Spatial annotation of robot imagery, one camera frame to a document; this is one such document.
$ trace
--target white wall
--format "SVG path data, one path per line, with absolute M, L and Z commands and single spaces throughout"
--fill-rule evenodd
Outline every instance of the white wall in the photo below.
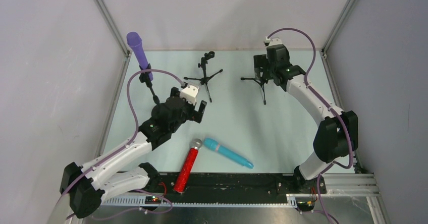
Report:
M 46 223 L 94 157 L 123 55 L 93 0 L 0 0 L 0 223 Z
M 426 223 L 428 0 L 359 0 L 328 51 L 392 223 Z
M 346 0 L 104 0 L 125 36 L 137 31 L 145 49 L 263 48 L 282 27 L 308 33 L 321 48 Z M 289 48 L 310 48 L 295 32 Z

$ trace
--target white table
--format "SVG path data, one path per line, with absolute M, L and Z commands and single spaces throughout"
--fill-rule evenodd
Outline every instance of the white table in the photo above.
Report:
M 200 78 L 202 69 L 197 64 L 204 53 L 150 51 L 146 56 L 154 69 L 167 70 L 180 78 Z M 240 80 L 240 77 L 253 77 L 253 55 L 263 53 L 265 51 L 216 51 L 215 58 L 208 61 L 207 74 L 211 75 L 219 69 L 224 71 L 209 82 L 212 103 L 208 100 L 205 87 L 200 89 L 198 101 L 208 102 L 202 123 L 187 121 L 172 135 L 171 140 L 123 170 L 131 170 L 142 162 L 149 162 L 160 172 L 179 172 L 190 141 L 193 138 L 211 137 L 246 157 L 254 164 L 254 168 L 240 166 L 202 148 L 193 172 L 292 173 L 313 152 L 312 142 L 317 126 L 299 102 L 272 81 L 265 87 L 267 105 L 263 105 L 261 88 L 255 82 Z M 306 70 L 312 52 L 291 50 L 290 57 L 291 63 Z M 138 62 L 132 56 L 104 152 L 133 134 L 135 126 L 126 98 L 126 84 L 138 70 Z M 153 77 L 153 88 L 161 102 L 166 100 L 173 86 L 180 86 L 168 75 L 153 73 Z M 322 94 L 333 100 L 319 53 L 309 78 Z M 149 119 L 154 107 L 150 91 L 136 77 L 130 92 L 141 124 Z M 347 164 L 348 157 L 340 162 Z M 329 173 L 353 173 L 353 170 L 334 166 Z

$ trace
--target tripod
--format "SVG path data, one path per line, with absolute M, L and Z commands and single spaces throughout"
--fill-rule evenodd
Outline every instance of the tripod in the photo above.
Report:
M 208 89 L 208 81 L 212 78 L 214 78 L 215 75 L 223 72 L 223 69 L 220 69 L 217 73 L 207 77 L 206 75 L 206 65 L 208 64 L 208 60 L 214 58 L 214 52 L 210 51 L 208 53 L 205 53 L 204 56 L 201 58 L 201 63 L 198 64 L 198 68 L 202 68 L 203 71 L 203 77 L 200 79 L 196 79 L 196 78 L 188 78 L 188 77 L 184 77 L 185 80 L 197 80 L 201 82 L 201 85 L 205 85 L 205 88 L 208 92 L 208 97 L 209 97 L 209 101 L 212 103 L 212 99 L 211 99 L 211 95 L 209 94 L 209 89 Z
M 252 80 L 256 82 L 261 87 L 261 90 L 263 91 L 263 104 L 266 105 L 266 95 L 264 94 L 264 85 L 268 83 L 268 80 L 264 78 L 260 78 L 259 80 L 257 80 L 256 78 L 244 78 L 244 77 L 242 77 L 241 80 L 242 81 Z

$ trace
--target purple microphone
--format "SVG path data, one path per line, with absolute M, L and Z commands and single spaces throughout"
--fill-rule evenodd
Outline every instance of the purple microphone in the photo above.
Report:
M 137 32 L 130 32 L 126 35 L 128 46 L 134 51 L 141 69 L 147 69 L 148 61 L 143 49 L 143 41 Z M 150 81 L 153 80 L 153 74 L 149 73 Z

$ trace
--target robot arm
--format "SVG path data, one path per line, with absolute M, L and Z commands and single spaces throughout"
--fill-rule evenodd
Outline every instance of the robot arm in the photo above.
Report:
M 141 124 L 132 142 L 129 142 L 130 137 L 115 149 L 80 167 L 74 162 L 65 167 L 61 193 L 78 176 L 86 173 L 69 191 L 70 207 L 78 218 L 90 215 L 107 199 L 151 185 L 158 173 L 148 163 L 142 163 L 132 171 L 117 172 L 168 141 L 187 120 L 200 123 L 206 102 L 202 101 L 199 110 L 195 111 L 198 91 L 199 87 L 191 84 L 181 91 L 172 88 L 171 96 L 153 108 L 151 118 Z
M 353 150 L 358 147 L 358 117 L 353 111 L 344 112 L 329 101 L 329 107 L 327 107 L 316 97 L 308 88 L 309 85 L 314 88 L 312 83 L 308 81 L 307 86 L 304 82 L 306 72 L 298 65 L 290 63 L 289 52 L 280 39 L 267 39 L 265 45 L 267 46 L 266 55 L 254 57 L 259 61 L 264 61 L 258 62 L 267 68 L 265 71 L 268 72 L 268 75 L 264 77 L 273 79 L 277 86 L 298 100 L 318 126 L 313 141 L 314 152 L 294 171 L 298 181 L 312 180 L 333 161 L 349 154 L 343 127 L 332 114 L 331 109 L 338 112 L 345 122 Z

